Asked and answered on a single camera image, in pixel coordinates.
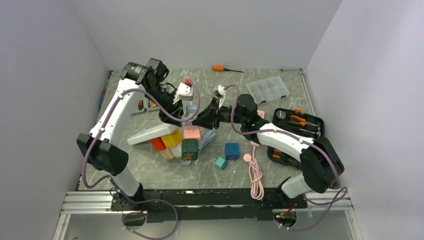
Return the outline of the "pink cube socket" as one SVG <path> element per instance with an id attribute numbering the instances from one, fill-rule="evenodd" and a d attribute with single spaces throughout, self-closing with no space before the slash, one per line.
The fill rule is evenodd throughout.
<path id="1" fill-rule="evenodd" d="M 196 125 L 186 125 L 183 127 L 183 138 L 184 139 L 196 139 L 198 144 L 201 142 L 201 131 L 200 127 Z"/>

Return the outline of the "light blue power strip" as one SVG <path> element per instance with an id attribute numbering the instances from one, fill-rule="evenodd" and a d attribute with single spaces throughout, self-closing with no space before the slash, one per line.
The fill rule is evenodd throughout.
<path id="1" fill-rule="evenodd" d="M 196 115 L 196 111 L 197 110 L 198 110 L 198 106 L 197 105 L 188 104 L 186 106 L 184 118 L 185 119 L 188 119 L 188 118 L 191 118 L 192 116 L 193 116 L 193 118 L 191 120 L 189 120 L 189 121 L 186 121 L 184 123 L 185 126 L 191 126 L 192 125 L 193 120 L 195 120 L 196 117 L 197 117 L 197 115 Z"/>

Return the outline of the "teal plug adapter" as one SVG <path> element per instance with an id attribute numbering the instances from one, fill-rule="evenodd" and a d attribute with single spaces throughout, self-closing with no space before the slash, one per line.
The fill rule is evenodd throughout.
<path id="1" fill-rule="evenodd" d="M 228 165 L 228 160 L 222 157 L 218 157 L 215 161 L 215 165 L 221 170 L 224 170 Z"/>

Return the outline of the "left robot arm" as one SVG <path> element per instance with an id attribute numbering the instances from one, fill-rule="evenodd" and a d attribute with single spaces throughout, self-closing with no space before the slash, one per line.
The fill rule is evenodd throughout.
<path id="1" fill-rule="evenodd" d="M 169 72 L 166 65 L 155 58 L 146 65 L 127 63 L 102 117 L 89 133 L 81 133 L 76 140 L 84 156 L 81 174 L 85 187 L 92 189 L 96 186 L 95 183 L 89 185 L 86 179 L 87 164 L 90 164 L 96 170 L 107 173 L 105 178 L 124 196 L 123 202 L 131 210 L 143 205 L 144 189 L 128 168 L 128 153 L 118 145 L 136 103 L 143 96 L 160 107 L 158 116 L 163 123 L 182 125 L 182 101 L 174 101 L 175 94 L 169 93 L 162 85 Z"/>

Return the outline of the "white power strip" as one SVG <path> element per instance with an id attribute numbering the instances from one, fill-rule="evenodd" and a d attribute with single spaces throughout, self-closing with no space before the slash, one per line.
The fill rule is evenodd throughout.
<path id="1" fill-rule="evenodd" d="M 179 129 L 176 125 L 162 123 L 160 125 L 142 130 L 127 139 L 129 145 L 137 145 L 150 140 L 161 138 L 166 135 L 172 134 L 175 130 Z"/>

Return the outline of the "grey tool tray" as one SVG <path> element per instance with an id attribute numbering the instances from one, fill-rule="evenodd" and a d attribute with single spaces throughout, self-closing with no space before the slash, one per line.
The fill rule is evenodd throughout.
<path id="1" fill-rule="evenodd" d="M 160 108 L 152 100 L 143 97 L 141 98 L 132 111 L 132 115 L 139 115 L 145 112 L 158 111 Z"/>

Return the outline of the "clear plastic organizer box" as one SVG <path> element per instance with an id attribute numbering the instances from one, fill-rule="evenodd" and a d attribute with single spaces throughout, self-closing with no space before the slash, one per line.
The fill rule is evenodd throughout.
<path id="1" fill-rule="evenodd" d="M 249 82 L 246 86 L 258 105 L 283 100 L 290 95 L 289 89 L 280 76 Z"/>

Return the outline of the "dark green cube socket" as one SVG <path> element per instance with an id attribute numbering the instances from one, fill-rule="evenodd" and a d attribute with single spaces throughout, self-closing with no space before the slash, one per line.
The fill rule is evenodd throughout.
<path id="1" fill-rule="evenodd" d="M 199 142 L 195 138 L 184 138 L 181 142 L 183 161 L 196 161 L 199 156 Z"/>

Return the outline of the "blue cube socket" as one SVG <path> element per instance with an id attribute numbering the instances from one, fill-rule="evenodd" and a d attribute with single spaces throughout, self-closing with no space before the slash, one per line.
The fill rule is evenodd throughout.
<path id="1" fill-rule="evenodd" d="M 240 158 L 239 144 L 237 142 L 225 143 L 224 154 L 227 161 L 238 160 Z"/>

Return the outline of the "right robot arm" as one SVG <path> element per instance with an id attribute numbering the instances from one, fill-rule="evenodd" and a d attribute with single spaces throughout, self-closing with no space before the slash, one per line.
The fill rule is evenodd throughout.
<path id="1" fill-rule="evenodd" d="M 258 106 L 251 95 L 239 95 L 234 106 L 220 106 L 214 97 L 192 124 L 211 130 L 217 129 L 221 122 L 240 124 L 240 129 L 233 130 L 247 140 L 280 150 L 300 162 L 302 173 L 287 178 L 276 190 L 275 200 L 280 207 L 289 207 L 296 197 L 305 193 L 322 194 L 341 185 L 344 166 L 330 141 L 324 136 L 303 137 L 275 126 L 258 115 Z"/>

